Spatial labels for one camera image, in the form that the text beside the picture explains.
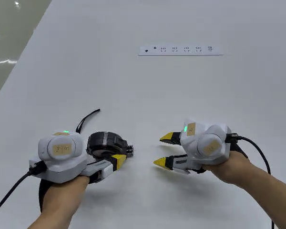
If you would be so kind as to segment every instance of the gray floor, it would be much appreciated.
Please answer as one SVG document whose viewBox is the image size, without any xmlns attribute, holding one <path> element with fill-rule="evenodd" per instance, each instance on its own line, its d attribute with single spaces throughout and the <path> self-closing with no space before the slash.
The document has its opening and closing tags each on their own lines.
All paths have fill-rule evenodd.
<svg viewBox="0 0 286 229">
<path fill-rule="evenodd" d="M 0 89 L 51 0 L 0 0 Z"/>
</svg>

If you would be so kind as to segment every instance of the black power cord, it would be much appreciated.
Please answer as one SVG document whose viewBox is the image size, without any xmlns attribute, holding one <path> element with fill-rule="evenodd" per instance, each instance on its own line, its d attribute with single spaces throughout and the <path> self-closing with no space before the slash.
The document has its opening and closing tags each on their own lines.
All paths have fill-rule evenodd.
<svg viewBox="0 0 286 229">
<path fill-rule="evenodd" d="M 24 174 L 14 185 L 11 187 L 11 189 L 8 191 L 8 193 L 3 197 L 3 199 L 0 201 L 0 208 L 4 204 L 4 202 L 10 197 L 10 195 L 13 193 L 13 191 L 17 188 L 17 186 L 24 181 L 25 178 L 31 176 L 31 175 L 37 175 L 39 173 L 44 172 L 47 169 L 46 164 L 43 161 L 35 163 L 33 166 L 29 168 L 29 171 Z"/>
<path fill-rule="evenodd" d="M 96 113 L 96 112 L 99 112 L 99 111 L 101 111 L 100 109 L 97 109 L 97 110 L 95 110 L 95 111 L 92 111 L 90 114 L 88 114 L 87 116 L 85 116 L 81 121 L 80 121 L 80 123 L 78 124 L 78 126 L 76 127 L 76 130 L 75 130 L 75 132 L 76 133 L 81 133 L 81 131 L 82 131 L 82 125 L 84 124 L 84 121 L 86 120 L 86 118 L 88 118 L 90 115 L 92 115 L 92 114 L 94 114 L 94 113 Z"/>
<path fill-rule="evenodd" d="M 252 141 L 249 138 L 243 137 L 243 136 L 238 136 L 238 134 L 236 134 L 236 133 L 233 133 L 233 134 L 227 134 L 225 142 L 226 143 L 237 143 L 238 140 L 247 141 L 247 142 L 251 143 L 258 150 L 259 154 L 263 158 L 264 163 L 266 165 L 267 173 L 271 175 L 271 170 L 270 170 L 270 166 L 269 166 L 269 163 L 267 161 L 267 158 L 265 157 L 265 155 L 264 155 L 263 151 L 260 149 L 260 147 L 258 147 L 258 145 L 254 141 Z M 271 221 L 271 229 L 274 229 L 274 228 L 275 228 L 275 224 L 273 221 Z"/>
</svg>

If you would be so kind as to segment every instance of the power strip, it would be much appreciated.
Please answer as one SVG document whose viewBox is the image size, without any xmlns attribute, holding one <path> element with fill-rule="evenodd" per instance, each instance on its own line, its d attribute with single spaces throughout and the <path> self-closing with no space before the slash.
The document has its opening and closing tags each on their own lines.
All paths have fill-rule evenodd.
<svg viewBox="0 0 286 229">
<path fill-rule="evenodd" d="M 146 45 L 140 47 L 139 56 L 220 56 L 214 46 L 201 45 Z"/>
</svg>

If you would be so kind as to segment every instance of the forearm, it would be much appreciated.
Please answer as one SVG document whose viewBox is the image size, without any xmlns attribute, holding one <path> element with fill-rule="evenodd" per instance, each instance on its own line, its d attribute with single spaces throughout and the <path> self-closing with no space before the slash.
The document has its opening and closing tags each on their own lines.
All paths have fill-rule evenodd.
<svg viewBox="0 0 286 229">
<path fill-rule="evenodd" d="M 71 222 L 71 217 L 58 213 L 41 213 L 38 219 L 28 229 L 67 229 Z"/>
<path fill-rule="evenodd" d="M 286 184 L 252 166 L 239 184 L 280 228 L 286 229 Z"/>
</svg>

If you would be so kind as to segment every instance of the cable plug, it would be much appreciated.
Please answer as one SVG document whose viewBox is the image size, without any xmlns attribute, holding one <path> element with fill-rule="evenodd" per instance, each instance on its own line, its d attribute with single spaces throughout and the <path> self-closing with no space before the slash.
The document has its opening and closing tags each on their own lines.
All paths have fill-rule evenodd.
<svg viewBox="0 0 286 229">
<path fill-rule="evenodd" d="M 44 161 L 39 161 L 29 168 L 29 173 L 31 175 L 38 175 L 39 173 L 45 172 L 46 170 L 47 166 Z"/>
<path fill-rule="evenodd" d="M 236 144 L 238 142 L 239 138 L 238 138 L 238 134 L 237 133 L 231 133 L 231 134 L 227 134 L 226 138 L 225 138 L 225 142 L 226 143 L 231 143 L 231 144 Z"/>
</svg>

